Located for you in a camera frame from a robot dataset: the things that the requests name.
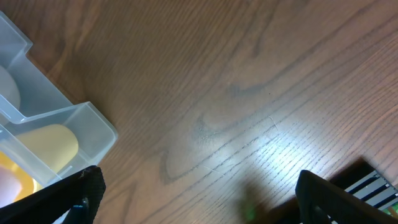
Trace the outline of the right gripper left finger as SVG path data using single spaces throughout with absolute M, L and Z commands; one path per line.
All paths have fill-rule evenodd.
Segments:
M 103 173 L 89 166 L 1 209 L 1 223 L 93 223 L 106 190 Z

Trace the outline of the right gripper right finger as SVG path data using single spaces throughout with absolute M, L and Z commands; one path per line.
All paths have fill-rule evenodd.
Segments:
M 368 205 L 316 174 L 302 170 L 295 194 L 304 224 L 397 224 L 397 219 Z

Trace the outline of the yellow plastic cup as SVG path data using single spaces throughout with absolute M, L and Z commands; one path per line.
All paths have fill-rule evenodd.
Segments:
M 71 130 L 51 124 L 17 136 L 4 133 L 1 139 L 1 167 L 20 181 L 16 202 L 59 180 L 61 171 L 78 152 L 78 140 Z

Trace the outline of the pink plastic cup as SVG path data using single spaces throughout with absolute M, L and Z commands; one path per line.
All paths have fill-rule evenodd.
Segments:
M 4 167 L 1 167 L 0 178 L 0 204 L 5 207 L 15 201 L 22 187 L 18 178 Z

